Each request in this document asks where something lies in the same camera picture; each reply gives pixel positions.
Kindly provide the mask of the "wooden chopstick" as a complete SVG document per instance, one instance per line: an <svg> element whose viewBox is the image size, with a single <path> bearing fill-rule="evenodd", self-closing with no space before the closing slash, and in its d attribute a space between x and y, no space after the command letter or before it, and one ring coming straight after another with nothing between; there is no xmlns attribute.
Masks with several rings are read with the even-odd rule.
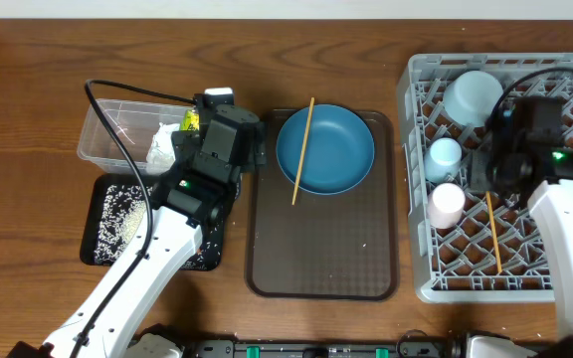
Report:
<svg viewBox="0 0 573 358"><path fill-rule="evenodd" d="M311 124L311 120L312 120L312 114L313 114L314 106L315 106L315 97L312 97L310 99L309 106L308 106L308 112L307 112L307 117L306 117L306 122L305 122L305 127L304 127L304 134L302 137L302 143L301 143L301 149L300 149L300 156L299 156L297 171L296 171L295 180L294 180L294 188L293 188L292 198L291 198L291 205L292 206L294 206L296 203L297 193L299 190L299 183L300 183L302 167L303 167L303 162L304 162L306 148L307 148L307 140L308 140L308 136L309 136L309 129L310 129L310 124Z"/></svg>
<svg viewBox="0 0 573 358"><path fill-rule="evenodd" d="M499 244L498 244L498 239L497 239L497 232L496 232L493 206L492 206L491 199L492 199L492 196L491 196L490 191L485 191L485 201L486 201L486 205L487 205L489 227L491 230L493 251L494 251L494 257L495 257L495 265L496 265L497 274L501 274L502 273L502 262L501 262L500 252L499 252Z"/></svg>

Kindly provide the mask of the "light blue cup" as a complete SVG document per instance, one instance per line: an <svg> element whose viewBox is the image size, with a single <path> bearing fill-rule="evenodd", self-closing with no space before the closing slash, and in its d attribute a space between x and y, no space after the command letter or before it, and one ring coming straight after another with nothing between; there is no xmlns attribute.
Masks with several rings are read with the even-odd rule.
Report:
<svg viewBox="0 0 573 358"><path fill-rule="evenodd" d="M460 169L463 152L457 141L448 137L435 140L424 156L424 172L428 181L441 184L454 178Z"/></svg>

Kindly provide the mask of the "pink cup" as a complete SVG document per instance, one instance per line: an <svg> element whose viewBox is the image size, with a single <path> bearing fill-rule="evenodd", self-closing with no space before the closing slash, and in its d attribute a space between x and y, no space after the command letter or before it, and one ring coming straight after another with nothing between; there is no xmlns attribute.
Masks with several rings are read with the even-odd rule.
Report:
<svg viewBox="0 0 573 358"><path fill-rule="evenodd" d="M460 220L466 196L464 190L453 183L438 185L428 198L427 218L437 229L448 229Z"/></svg>

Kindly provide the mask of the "green yellow snack wrapper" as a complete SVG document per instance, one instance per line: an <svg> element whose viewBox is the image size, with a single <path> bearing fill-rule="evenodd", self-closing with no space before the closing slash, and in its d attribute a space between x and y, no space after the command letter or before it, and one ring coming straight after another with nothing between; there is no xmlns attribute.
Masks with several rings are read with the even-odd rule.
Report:
<svg viewBox="0 0 573 358"><path fill-rule="evenodd" d="M200 119L196 109L189 109L185 112L184 118L180 124L182 131L196 131L199 129Z"/></svg>

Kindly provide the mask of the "light blue rice bowl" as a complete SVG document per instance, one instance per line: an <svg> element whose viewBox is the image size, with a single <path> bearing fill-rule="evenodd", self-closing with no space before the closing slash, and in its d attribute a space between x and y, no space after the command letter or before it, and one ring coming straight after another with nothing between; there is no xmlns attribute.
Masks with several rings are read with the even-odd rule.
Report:
<svg viewBox="0 0 573 358"><path fill-rule="evenodd" d="M466 72L447 86L444 109L460 125L482 127L502 94L501 83L494 76L482 71Z"/></svg>

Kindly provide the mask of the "white tissue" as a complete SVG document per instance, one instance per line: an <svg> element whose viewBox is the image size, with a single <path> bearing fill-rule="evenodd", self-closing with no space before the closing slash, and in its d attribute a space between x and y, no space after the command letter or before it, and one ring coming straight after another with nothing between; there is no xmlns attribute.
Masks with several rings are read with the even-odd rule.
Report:
<svg viewBox="0 0 573 358"><path fill-rule="evenodd" d="M173 164L175 154L171 135L179 129L178 123L159 124L158 131L152 136L152 142L146 156L148 166L169 167Z"/></svg>

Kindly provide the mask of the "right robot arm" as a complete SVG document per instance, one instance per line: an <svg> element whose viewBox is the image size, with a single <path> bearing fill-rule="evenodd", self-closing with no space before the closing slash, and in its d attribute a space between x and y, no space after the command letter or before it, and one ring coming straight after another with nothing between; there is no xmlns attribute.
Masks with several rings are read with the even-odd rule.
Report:
<svg viewBox="0 0 573 358"><path fill-rule="evenodd" d="M559 341L540 351L507 338L470 335L464 357L573 357L573 151L537 148L495 157L488 186L517 193L527 204L544 245L556 307Z"/></svg>

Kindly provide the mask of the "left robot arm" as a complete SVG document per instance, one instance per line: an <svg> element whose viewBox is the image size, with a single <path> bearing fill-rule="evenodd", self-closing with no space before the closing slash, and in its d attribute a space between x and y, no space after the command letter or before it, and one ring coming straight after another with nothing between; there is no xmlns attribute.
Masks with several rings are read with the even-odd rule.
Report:
<svg viewBox="0 0 573 358"><path fill-rule="evenodd" d="M136 233L79 309L35 348L12 357L122 357L177 271L229 215L240 175L266 162L262 123L218 124L172 136L176 158L146 200Z"/></svg>

